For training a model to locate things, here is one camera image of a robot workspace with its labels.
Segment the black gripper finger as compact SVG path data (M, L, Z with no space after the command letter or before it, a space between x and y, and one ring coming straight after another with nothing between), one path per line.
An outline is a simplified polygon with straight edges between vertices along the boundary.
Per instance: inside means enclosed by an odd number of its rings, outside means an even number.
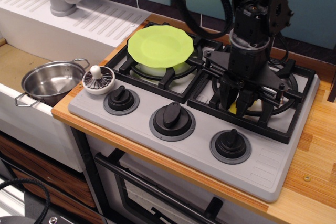
M258 99L258 94L255 90L242 89L239 92L236 100L236 116L243 117L248 108Z
M221 106L228 110L238 96L239 84L233 77L222 76L219 91Z

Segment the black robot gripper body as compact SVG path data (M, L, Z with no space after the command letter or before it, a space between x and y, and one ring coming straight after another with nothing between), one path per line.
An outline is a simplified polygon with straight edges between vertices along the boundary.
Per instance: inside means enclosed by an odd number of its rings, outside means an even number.
M212 51L205 56L205 68L216 76L219 86L222 76L230 76L237 80L239 91L255 90L262 100L279 101L287 85L268 65L270 37L243 39L231 31L229 39L230 52Z

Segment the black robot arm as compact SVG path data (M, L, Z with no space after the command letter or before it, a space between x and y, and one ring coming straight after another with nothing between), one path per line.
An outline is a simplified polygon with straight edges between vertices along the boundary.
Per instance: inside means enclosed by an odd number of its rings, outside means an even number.
M280 37L290 24L293 12L288 0L221 0L228 24L218 34L200 31L206 38L218 38L229 32L230 53L220 63L224 73L220 81L220 103L224 109L236 103L236 115L242 117L257 99L278 107L288 89L270 68L270 42Z

